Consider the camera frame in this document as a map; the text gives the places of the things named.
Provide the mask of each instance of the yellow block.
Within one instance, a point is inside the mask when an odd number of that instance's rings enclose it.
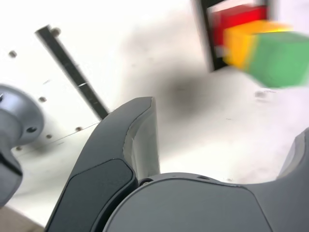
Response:
[[[289,30],[287,25],[265,20],[256,20],[227,28],[224,31],[224,43],[226,48],[224,61],[239,69],[244,69],[247,63],[246,59],[256,42],[255,34]]]

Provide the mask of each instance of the white surface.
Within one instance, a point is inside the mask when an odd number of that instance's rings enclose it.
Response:
[[[0,78],[11,77],[34,99],[46,96],[40,105],[53,118],[54,138],[97,119],[33,35],[47,24],[61,29],[60,40],[110,110],[135,97],[156,97],[162,172],[234,183],[273,180],[294,137],[309,126],[307,88],[269,92],[233,68],[209,74],[188,0],[44,5],[46,13],[33,0],[0,7],[9,32],[1,43]],[[16,59],[7,57],[11,47]],[[17,154],[25,179],[9,206],[45,225],[94,127]]]
[[[276,19],[292,26],[293,30],[309,35],[309,0],[278,0]]]

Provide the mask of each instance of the green block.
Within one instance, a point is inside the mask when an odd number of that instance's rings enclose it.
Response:
[[[257,34],[247,72],[266,87],[303,85],[309,67],[309,37],[294,32]]]

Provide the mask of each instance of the red block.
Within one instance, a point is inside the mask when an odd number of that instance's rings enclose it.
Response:
[[[223,31],[226,28],[255,20],[266,19],[265,6],[240,5],[212,14],[212,26],[215,46],[223,45]]]

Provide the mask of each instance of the stacked blocks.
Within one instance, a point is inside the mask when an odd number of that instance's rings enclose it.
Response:
[[[240,5],[222,11],[214,12],[213,35],[216,46],[224,44],[224,30],[255,20],[266,19],[265,6]]]
[[[226,29],[224,32],[226,49],[224,61],[243,70],[246,66],[247,57],[250,56],[250,52],[256,43],[257,33],[285,30],[289,30],[285,25],[264,20],[256,20]]]
[[[246,71],[267,87],[302,85],[307,82],[309,38],[294,32],[257,35],[257,44]]]
[[[212,14],[214,41],[224,61],[266,87],[307,84],[309,37],[266,19],[265,6],[241,5]]]

